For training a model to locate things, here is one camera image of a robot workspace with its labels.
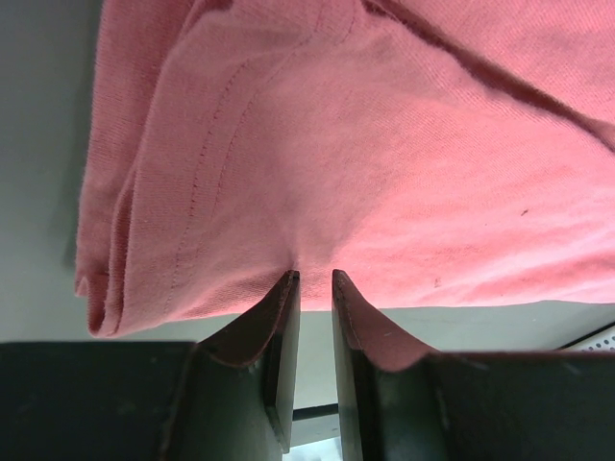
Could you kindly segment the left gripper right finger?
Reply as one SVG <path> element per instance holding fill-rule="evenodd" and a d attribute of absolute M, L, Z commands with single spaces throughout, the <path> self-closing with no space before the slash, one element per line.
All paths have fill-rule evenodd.
<path fill-rule="evenodd" d="M 332 274 L 346 460 L 610 460 L 614 346 L 440 352 Z"/>

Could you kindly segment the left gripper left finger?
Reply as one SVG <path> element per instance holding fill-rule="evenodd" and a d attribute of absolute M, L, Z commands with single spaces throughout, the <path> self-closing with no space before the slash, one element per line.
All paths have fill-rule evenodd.
<path fill-rule="evenodd" d="M 5 460 L 279 460 L 290 448 L 300 277 L 201 342 L 1 347 Z"/>

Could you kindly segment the red t shirt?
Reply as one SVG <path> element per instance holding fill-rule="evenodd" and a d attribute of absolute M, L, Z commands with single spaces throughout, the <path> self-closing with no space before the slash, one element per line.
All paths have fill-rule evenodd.
<path fill-rule="evenodd" d="M 331 305 L 614 300 L 610 1 L 108 1 L 76 293 L 97 337 Z"/>

